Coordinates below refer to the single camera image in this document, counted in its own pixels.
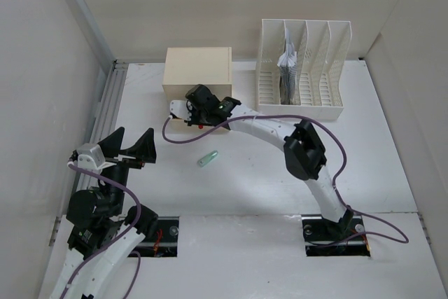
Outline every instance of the green object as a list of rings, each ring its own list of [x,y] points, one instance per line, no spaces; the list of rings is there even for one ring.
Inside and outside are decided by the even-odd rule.
[[[197,164],[198,164],[200,167],[203,167],[203,166],[207,165],[209,162],[211,162],[211,161],[212,161],[214,158],[216,158],[217,156],[218,156],[218,151],[210,152],[210,153],[207,154],[205,157],[199,159],[199,160],[197,161]]]

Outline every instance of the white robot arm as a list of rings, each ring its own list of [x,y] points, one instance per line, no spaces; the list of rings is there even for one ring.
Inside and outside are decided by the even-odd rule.
[[[261,119],[263,114],[226,97],[220,101],[204,85],[196,85],[187,101],[172,101],[170,112],[188,125],[217,126],[240,131],[262,139],[285,153],[286,168],[303,180],[316,199],[321,216],[332,230],[345,233],[353,214],[340,202],[326,167],[325,147],[310,122],[292,125],[277,119]]]

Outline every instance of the black bracket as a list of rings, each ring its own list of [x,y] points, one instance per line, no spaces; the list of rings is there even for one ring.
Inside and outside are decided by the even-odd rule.
[[[191,125],[217,126],[232,115],[232,110],[241,102],[238,99],[226,97],[222,101],[213,95],[205,85],[198,84],[187,92],[185,98],[191,107],[191,119],[187,122]]]
[[[300,180],[317,180],[319,171],[327,163],[325,146],[309,121],[302,120],[294,126],[295,131],[285,137],[283,145],[286,169]]]

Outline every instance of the purple cable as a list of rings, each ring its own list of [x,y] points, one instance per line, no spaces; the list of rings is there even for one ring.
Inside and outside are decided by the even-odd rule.
[[[305,117],[305,116],[299,116],[299,115],[239,116],[239,117],[229,118],[229,119],[223,121],[222,123],[218,124],[217,126],[212,127],[210,130],[207,130],[203,134],[200,134],[199,136],[194,137],[192,139],[172,140],[172,139],[168,139],[167,135],[165,134],[168,122],[172,119],[172,117],[170,116],[170,117],[168,117],[168,119],[163,124],[162,137],[163,137],[164,140],[166,140],[166,141],[168,141],[169,143],[172,143],[172,144],[188,144],[188,143],[192,143],[194,141],[197,141],[197,140],[199,140],[201,138],[204,138],[205,136],[211,134],[213,131],[215,131],[219,127],[226,126],[227,124],[229,124],[231,122],[234,122],[234,121],[237,121],[237,120],[243,120],[243,119],[281,119],[281,118],[294,118],[294,119],[307,120],[307,121],[309,121],[309,122],[319,126],[323,131],[325,131],[331,137],[331,139],[333,139],[335,141],[335,143],[337,144],[337,146],[339,147],[339,149],[341,150],[341,153],[342,153],[342,165],[339,168],[339,170],[336,172],[334,177],[332,178],[332,186],[335,189],[335,192],[336,192],[336,195],[337,195],[337,198],[339,199],[339,201],[342,203],[342,205],[344,205],[344,207],[346,207],[348,210],[352,211],[355,214],[366,216],[366,217],[369,217],[369,218],[373,218],[374,220],[377,220],[377,221],[380,221],[380,222],[382,222],[384,224],[389,225],[391,228],[395,229],[398,233],[400,233],[400,235],[402,235],[403,238],[404,238],[403,240],[401,240],[401,239],[394,238],[392,236],[381,234],[379,232],[362,231],[362,232],[357,232],[356,234],[348,236],[347,238],[344,238],[344,239],[342,239],[340,241],[337,241],[337,242],[332,242],[332,243],[329,243],[329,244],[316,244],[316,245],[318,245],[318,246],[320,246],[322,248],[328,248],[330,246],[336,246],[336,245],[339,245],[341,243],[347,242],[350,239],[353,239],[355,237],[362,236],[362,235],[376,235],[376,236],[380,236],[380,237],[383,237],[383,238],[386,238],[386,239],[390,239],[390,240],[398,242],[398,243],[403,243],[403,244],[409,243],[409,238],[407,238],[406,234],[400,228],[396,227],[394,224],[392,224],[392,223],[390,223],[390,222],[388,222],[386,220],[383,220],[380,217],[377,217],[377,216],[374,216],[374,215],[369,215],[369,214],[363,213],[363,212],[361,212],[359,210],[355,210],[355,209],[351,208],[347,203],[345,203],[344,199],[342,199],[341,193],[336,188],[336,179],[342,173],[342,171],[344,171],[344,169],[345,169],[345,167],[347,165],[347,153],[345,151],[344,146],[339,141],[339,139],[324,124],[318,122],[317,120],[314,120],[312,118]]]
[[[83,260],[83,262],[73,271],[73,274],[70,276],[69,281],[67,282],[67,285],[65,286],[65,289],[63,290],[61,296],[59,297],[59,299],[64,299],[65,295],[67,294],[67,291],[69,290],[69,285],[71,285],[71,283],[73,282],[73,280],[75,279],[76,275],[78,274],[78,272],[83,268],[83,266],[87,263],[89,263],[93,258],[95,258],[96,256],[98,256],[101,252],[105,251],[107,248],[109,248],[112,244],[114,244],[115,242],[117,242],[121,237],[123,237],[124,235],[126,235],[129,230],[131,230],[131,228],[134,227],[134,225],[137,224],[137,222],[140,219],[140,215],[141,215],[141,204],[139,199],[137,199],[137,196],[129,189],[126,188],[126,186],[122,185],[121,183],[118,183],[117,181],[111,180],[109,178],[106,178],[105,176],[87,171],[86,169],[82,169],[80,167],[75,166],[73,163],[68,165],[73,171],[77,171],[83,174],[86,174],[88,176],[91,176],[92,178],[96,178],[99,179],[103,182],[109,183],[112,186],[121,189],[123,192],[129,194],[129,196],[134,200],[135,205],[137,207],[137,213],[136,216],[134,218],[134,220],[129,224],[129,226],[123,230],[122,233],[120,233],[119,235],[117,235],[115,238],[113,238],[108,244],[104,245],[102,248],[98,249],[95,251],[95,253],[93,253],[92,255],[90,255],[89,257],[87,257],[85,260]]]
[[[129,288],[127,289],[126,294],[123,297],[123,299],[126,299],[128,297],[128,295],[129,295],[129,293],[131,293],[132,287],[134,287],[135,279],[137,279],[137,275],[139,273],[140,263],[141,263],[141,256],[140,256],[140,253],[138,251],[134,250],[129,255],[136,255],[137,256],[137,269],[135,269],[134,278],[132,278],[131,284],[129,285]]]

